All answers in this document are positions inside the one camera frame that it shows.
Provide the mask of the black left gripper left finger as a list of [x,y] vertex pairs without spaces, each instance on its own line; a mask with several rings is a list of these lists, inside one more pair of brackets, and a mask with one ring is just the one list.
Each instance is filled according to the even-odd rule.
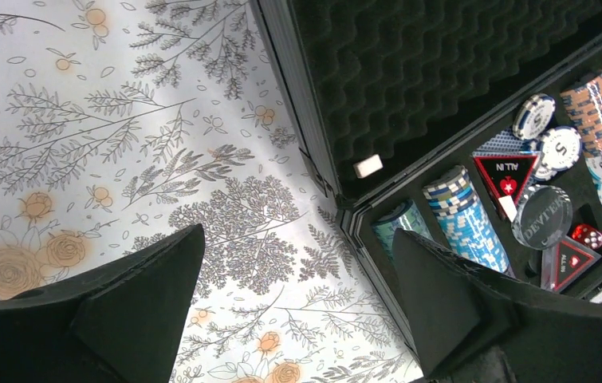
[[166,382],[205,253],[195,224],[0,301],[0,382]]

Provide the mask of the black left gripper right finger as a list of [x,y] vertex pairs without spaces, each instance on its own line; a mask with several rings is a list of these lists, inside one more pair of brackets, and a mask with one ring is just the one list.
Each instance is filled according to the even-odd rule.
[[542,290],[398,230],[395,270],[429,382],[602,382],[602,304]]

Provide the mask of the blue white chip stack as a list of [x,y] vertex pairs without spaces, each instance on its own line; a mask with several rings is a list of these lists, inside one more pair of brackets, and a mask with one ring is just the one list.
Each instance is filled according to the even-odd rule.
[[508,271],[505,248],[465,167],[450,168],[422,192],[453,252],[492,270]]

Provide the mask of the teal chip stack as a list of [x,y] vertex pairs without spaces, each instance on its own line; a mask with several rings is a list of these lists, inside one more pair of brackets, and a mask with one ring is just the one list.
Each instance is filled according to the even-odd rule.
[[386,215],[377,219],[371,227],[391,261],[394,259],[392,244],[398,228],[416,232],[427,239],[433,239],[419,209],[410,199],[403,201]]

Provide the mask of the clear round dealer button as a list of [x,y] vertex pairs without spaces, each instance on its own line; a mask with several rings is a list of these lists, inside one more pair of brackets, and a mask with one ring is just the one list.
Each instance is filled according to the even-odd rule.
[[514,238],[523,246],[544,250],[559,243],[572,224],[572,201],[556,186],[528,186],[516,206],[511,224]]

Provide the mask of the red translucent dice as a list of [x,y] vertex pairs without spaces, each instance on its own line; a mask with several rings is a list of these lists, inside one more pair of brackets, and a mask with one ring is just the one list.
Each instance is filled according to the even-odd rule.
[[593,250],[602,247],[602,232],[586,223],[581,223],[573,229],[572,238]]

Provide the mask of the red black all-in triangle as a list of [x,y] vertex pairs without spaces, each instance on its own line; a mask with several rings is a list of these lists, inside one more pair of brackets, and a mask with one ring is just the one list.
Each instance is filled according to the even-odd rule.
[[541,162],[540,152],[476,152],[472,155],[483,183],[496,206],[509,196],[515,203]]

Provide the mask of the floral patterned table mat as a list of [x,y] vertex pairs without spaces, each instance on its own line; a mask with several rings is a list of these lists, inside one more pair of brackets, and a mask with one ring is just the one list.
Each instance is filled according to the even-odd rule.
[[0,1],[0,299],[201,223],[172,382],[420,369],[305,170],[246,1]]

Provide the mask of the black poker chip case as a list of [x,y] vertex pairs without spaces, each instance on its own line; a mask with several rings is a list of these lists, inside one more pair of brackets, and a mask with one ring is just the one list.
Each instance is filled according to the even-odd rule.
[[602,1],[254,1],[310,176],[416,351],[405,289],[372,221],[489,112],[602,57]]

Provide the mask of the orange chip stack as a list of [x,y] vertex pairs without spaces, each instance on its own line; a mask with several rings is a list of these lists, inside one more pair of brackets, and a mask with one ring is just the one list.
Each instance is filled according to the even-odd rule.
[[584,156],[602,156],[602,70],[585,74],[560,92],[560,97],[580,134]]

